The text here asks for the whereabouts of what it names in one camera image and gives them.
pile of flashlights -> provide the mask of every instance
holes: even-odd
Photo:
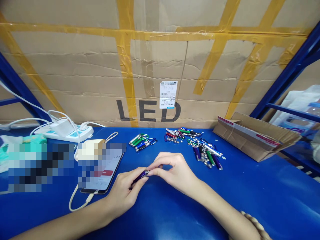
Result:
[[[139,152],[150,145],[152,146],[157,141],[156,138],[149,138],[147,134],[140,133],[129,142],[129,145],[134,147],[136,152]]]
[[[188,129],[188,128],[179,128],[178,129],[178,132],[180,132],[183,136],[188,136],[190,138],[196,138],[196,137],[200,137],[202,135],[202,133],[197,133],[197,132],[194,132],[193,130],[191,129]]]
[[[185,136],[179,130],[170,130],[166,128],[166,135],[164,135],[165,142],[179,143],[183,142]]]
[[[170,130],[166,128],[166,135],[164,136],[164,141],[179,143],[183,142],[186,136],[190,138],[200,137],[202,133],[194,132],[191,129],[179,128],[178,130]]]
[[[200,140],[195,138],[195,141],[187,140],[187,142],[188,145],[192,146],[197,161],[203,162],[208,168],[217,166],[219,170],[223,170],[221,163],[218,160],[223,154],[217,151],[214,144],[208,143],[203,138],[200,138]]]

large cardboard box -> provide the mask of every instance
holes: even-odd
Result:
[[[45,110],[76,123],[212,128],[252,112],[319,11],[303,0],[4,0],[0,51]],[[163,81],[178,81],[173,109],[160,108]],[[20,103],[0,107],[0,123],[27,117]]]
[[[218,117],[213,132],[257,162],[294,145],[301,138],[297,132],[238,112],[234,113],[231,121]]]

smartphone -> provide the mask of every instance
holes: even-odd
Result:
[[[87,183],[86,187],[81,189],[82,193],[94,193],[94,194],[105,194],[111,185],[113,177],[118,169],[120,161],[123,157],[122,152],[115,154],[111,160],[107,160],[105,170],[102,172],[100,177],[97,177],[97,181]]]

blue shelf post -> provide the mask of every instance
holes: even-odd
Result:
[[[32,94],[32,92],[24,84],[24,82],[21,80],[18,74],[13,70],[11,65],[7,62],[7,60],[4,58],[4,56],[1,53],[0,53],[0,80],[14,93],[18,94],[19,96],[33,103],[34,105],[43,108],[41,104],[38,102],[38,100],[35,98],[35,96]],[[17,103],[17,102],[20,102],[33,117],[42,118],[50,121],[50,118],[46,113],[44,113],[40,109],[35,108],[30,104],[16,97],[1,100],[0,106]]]
[[[320,122],[320,117],[298,112],[275,105],[274,103],[288,89],[301,72],[310,64],[320,59],[320,22],[312,30],[307,40],[303,43],[297,54],[292,58],[287,67],[282,71],[259,104],[250,114],[250,117],[261,119],[270,108],[289,112],[297,116]]]

forearm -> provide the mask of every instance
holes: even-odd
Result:
[[[100,200],[76,212],[30,229],[13,239],[78,239],[108,225],[112,220],[112,217],[108,217],[106,206],[103,206],[103,202]]]
[[[233,240],[260,239],[260,234],[254,225],[205,182],[200,181],[197,194],[192,198],[215,217]]]

